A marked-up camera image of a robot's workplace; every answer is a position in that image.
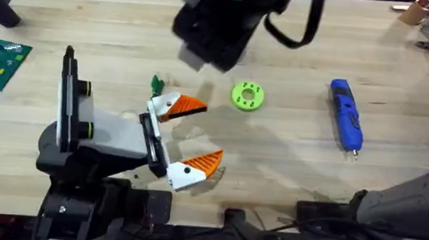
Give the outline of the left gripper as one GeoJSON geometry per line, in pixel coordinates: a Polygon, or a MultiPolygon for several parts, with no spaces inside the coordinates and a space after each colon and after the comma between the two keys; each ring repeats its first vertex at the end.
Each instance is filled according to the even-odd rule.
{"type": "Polygon", "coordinates": [[[147,166],[156,177],[167,175],[177,191],[210,178],[223,150],[169,164],[152,124],[152,119],[164,123],[205,112],[207,105],[180,92],[156,96],[147,104],[149,113],[133,122],[96,109],[91,98],[61,96],[56,121],[40,135],[36,168],[61,182],[92,183],[147,166]]]}

